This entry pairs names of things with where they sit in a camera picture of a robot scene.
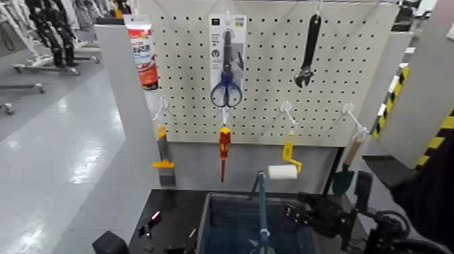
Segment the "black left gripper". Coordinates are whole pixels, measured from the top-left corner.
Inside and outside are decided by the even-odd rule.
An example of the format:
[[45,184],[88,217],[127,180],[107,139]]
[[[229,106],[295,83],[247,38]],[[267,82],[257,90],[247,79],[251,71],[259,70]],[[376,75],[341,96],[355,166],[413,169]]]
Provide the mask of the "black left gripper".
[[[138,237],[146,236],[152,238],[152,229],[161,222],[161,212],[156,211],[146,223],[138,229]],[[197,228],[193,228],[189,234],[189,238],[197,236]],[[164,245],[158,242],[145,243],[142,247],[143,253],[162,253],[162,254],[194,254],[197,249],[197,241],[191,242],[188,245],[182,244],[178,246]]]

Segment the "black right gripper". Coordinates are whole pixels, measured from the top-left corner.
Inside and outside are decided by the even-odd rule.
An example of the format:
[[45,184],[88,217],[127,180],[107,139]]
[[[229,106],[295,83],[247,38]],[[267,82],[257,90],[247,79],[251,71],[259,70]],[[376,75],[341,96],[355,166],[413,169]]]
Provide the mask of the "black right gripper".
[[322,194],[299,192],[298,202],[308,206],[315,206],[308,214],[291,204],[285,206],[285,216],[296,226],[310,226],[326,238],[341,238],[340,247],[350,248],[350,240],[355,225],[357,210],[352,208],[346,212],[343,208],[330,200],[325,200]]

